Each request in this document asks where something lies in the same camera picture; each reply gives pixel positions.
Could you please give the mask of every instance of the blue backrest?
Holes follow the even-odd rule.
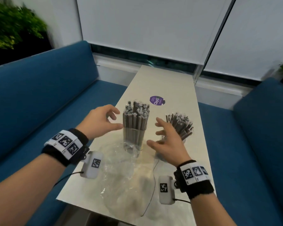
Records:
[[[234,106],[234,114],[283,209],[283,84],[268,78]]]
[[[0,66],[0,158],[97,77],[86,41]]]

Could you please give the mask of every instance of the white roller blind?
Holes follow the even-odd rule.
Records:
[[[77,0],[89,43],[203,64],[231,0]]]
[[[263,80],[283,62],[283,0],[236,0],[205,70]]]

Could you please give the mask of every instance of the forearm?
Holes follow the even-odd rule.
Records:
[[[191,206],[197,226],[236,226],[214,193],[198,195]]]
[[[64,170],[56,159],[41,154],[1,182],[0,225],[26,224]]]

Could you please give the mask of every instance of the person's left hand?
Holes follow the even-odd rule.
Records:
[[[89,140],[101,137],[110,131],[122,129],[123,124],[112,124],[108,120],[108,117],[116,120],[115,114],[120,114],[120,111],[113,105],[97,107],[89,112],[76,129],[84,133]]]

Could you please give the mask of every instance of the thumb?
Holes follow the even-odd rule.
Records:
[[[162,144],[159,144],[153,140],[147,140],[147,145],[159,153],[161,153],[163,150]]]
[[[122,128],[123,128],[123,124],[121,124],[121,123],[111,123],[111,124],[109,124],[109,130],[110,131],[120,130]]]

